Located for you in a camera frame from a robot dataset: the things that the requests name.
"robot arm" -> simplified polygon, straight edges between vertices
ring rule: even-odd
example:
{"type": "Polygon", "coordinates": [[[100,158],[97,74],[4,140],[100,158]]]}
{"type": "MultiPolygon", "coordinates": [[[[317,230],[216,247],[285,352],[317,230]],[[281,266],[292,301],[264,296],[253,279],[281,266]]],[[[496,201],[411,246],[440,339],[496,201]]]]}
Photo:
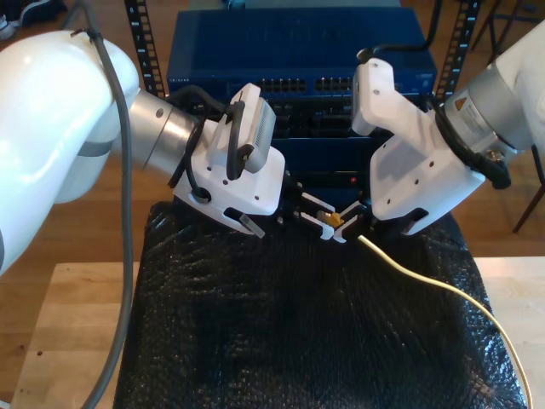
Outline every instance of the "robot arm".
{"type": "MultiPolygon", "coordinates": [[[[238,117],[224,115],[219,124],[207,120],[200,139],[193,141],[193,178],[209,195],[199,200],[187,172],[172,182],[195,137],[197,119],[139,90],[129,57],[112,43],[105,45],[130,107],[133,165],[159,173],[176,196],[205,215],[243,233],[259,233],[241,220],[277,209],[284,176],[284,157],[270,148],[276,117],[259,88],[248,84],[239,91],[233,97],[242,107],[238,117]],[[238,174],[228,176],[230,149],[237,159],[230,165],[238,174]]],[[[87,35],[51,32],[28,38],[0,53],[0,65],[5,68],[0,79],[1,275],[30,244],[53,204],[92,188],[110,151],[117,150],[120,123],[87,35]]]]}
{"type": "MultiPolygon", "coordinates": [[[[86,36],[51,32],[0,53],[0,273],[25,250],[53,203],[93,185],[119,132],[112,93],[86,36]]],[[[128,103],[138,72],[106,44],[128,103]]]]}
{"type": "Polygon", "coordinates": [[[502,167],[532,144],[545,149],[544,40],[542,23],[451,96],[442,115],[422,112],[400,95],[387,62],[371,59],[358,67],[353,129],[394,133],[370,163],[377,219],[408,217],[404,232],[416,233],[462,202],[485,175],[495,187],[507,187],[502,167]],[[447,135],[452,130],[458,141],[447,135]]]}

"gray cylinder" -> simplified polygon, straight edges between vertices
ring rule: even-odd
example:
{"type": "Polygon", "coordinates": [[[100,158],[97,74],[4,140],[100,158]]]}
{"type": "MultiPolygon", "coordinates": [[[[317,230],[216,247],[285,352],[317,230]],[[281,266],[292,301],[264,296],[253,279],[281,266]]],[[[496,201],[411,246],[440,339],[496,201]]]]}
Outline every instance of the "gray cylinder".
{"type": "Polygon", "coordinates": [[[495,64],[458,90],[445,103],[445,112],[460,137],[473,149],[491,134],[516,150],[531,147],[531,133],[517,95],[503,81],[495,64]]]}
{"type": "MultiPolygon", "coordinates": [[[[195,117],[141,90],[129,110],[133,166],[156,170],[169,180],[186,151],[195,117]]],[[[112,152],[121,153],[117,138],[112,152]]]]}

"gray cable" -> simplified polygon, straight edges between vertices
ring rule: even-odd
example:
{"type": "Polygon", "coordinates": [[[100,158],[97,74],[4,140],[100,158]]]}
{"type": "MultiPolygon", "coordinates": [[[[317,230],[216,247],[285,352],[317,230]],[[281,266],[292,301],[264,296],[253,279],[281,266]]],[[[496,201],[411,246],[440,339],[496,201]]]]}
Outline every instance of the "gray cable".
{"type": "Polygon", "coordinates": [[[185,87],[174,91],[166,98],[166,101],[170,104],[175,104],[180,101],[181,98],[190,94],[198,95],[208,106],[214,108],[218,112],[223,113],[226,109],[225,104],[214,99],[208,92],[194,84],[186,85],[185,87]]]}
{"type": "Polygon", "coordinates": [[[131,146],[130,146],[130,124],[129,124],[129,109],[127,108],[127,101],[125,100],[123,89],[119,83],[118,76],[113,68],[110,56],[106,51],[106,46],[98,34],[98,25],[96,23],[95,13],[93,9],[87,3],[87,0],[77,0],[72,9],[68,12],[63,28],[65,28],[72,19],[75,18],[77,10],[81,9],[85,14],[85,19],[93,32],[89,37],[92,38],[95,44],[96,50],[100,57],[100,61],[104,67],[106,79],[112,89],[112,94],[115,102],[118,105],[119,123],[121,124],[121,146],[122,146],[122,183],[121,183],[121,212],[122,212],[122,230],[123,230],[123,296],[121,301],[121,308],[119,310],[118,326],[116,327],[115,334],[113,336],[112,346],[110,347],[110,353],[106,358],[106,363],[99,379],[96,381],[96,385],[89,394],[89,397],[83,403],[84,409],[95,408],[100,398],[104,394],[106,387],[108,386],[110,379],[112,378],[113,371],[123,348],[123,342],[127,334],[127,328],[129,327],[130,317],[130,304],[132,301],[132,287],[133,287],[133,243],[132,243],[132,226],[131,226],[131,146]]]}
{"type": "Polygon", "coordinates": [[[405,51],[405,52],[418,52],[429,49],[435,39],[437,33],[437,27],[439,25],[439,16],[441,15],[441,8],[443,7],[443,0],[435,0],[432,11],[432,20],[427,32],[427,38],[422,45],[406,45],[406,44],[382,44],[373,47],[373,55],[379,51],[405,51]]]}

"black bubble wrap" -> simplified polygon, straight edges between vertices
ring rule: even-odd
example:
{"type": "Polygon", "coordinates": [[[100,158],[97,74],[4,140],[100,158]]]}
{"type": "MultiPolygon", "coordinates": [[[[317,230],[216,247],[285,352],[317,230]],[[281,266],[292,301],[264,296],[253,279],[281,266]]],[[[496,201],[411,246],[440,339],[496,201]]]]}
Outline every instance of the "black bubble wrap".
{"type": "MultiPolygon", "coordinates": [[[[358,241],[259,221],[263,239],[152,208],[117,408],[525,407],[496,328],[358,241]]],[[[378,243],[488,305],[458,226],[378,243]]]]}

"table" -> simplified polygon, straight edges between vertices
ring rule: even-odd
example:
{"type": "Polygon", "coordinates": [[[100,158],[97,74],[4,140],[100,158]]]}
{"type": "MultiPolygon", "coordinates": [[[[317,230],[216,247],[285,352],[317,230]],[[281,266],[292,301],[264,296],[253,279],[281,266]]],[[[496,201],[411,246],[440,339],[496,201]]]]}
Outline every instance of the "table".
{"type": "MultiPolygon", "coordinates": [[[[545,257],[476,258],[496,317],[545,406],[545,257]]],[[[135,280],[138,263],[135,263],[135,280]]],[[[79,408],[106,360],[118,318],[122,264],[55,266],[12,408],[79,408]]],[[[118,371],[99,408],[112,407],[118,371]]]]}

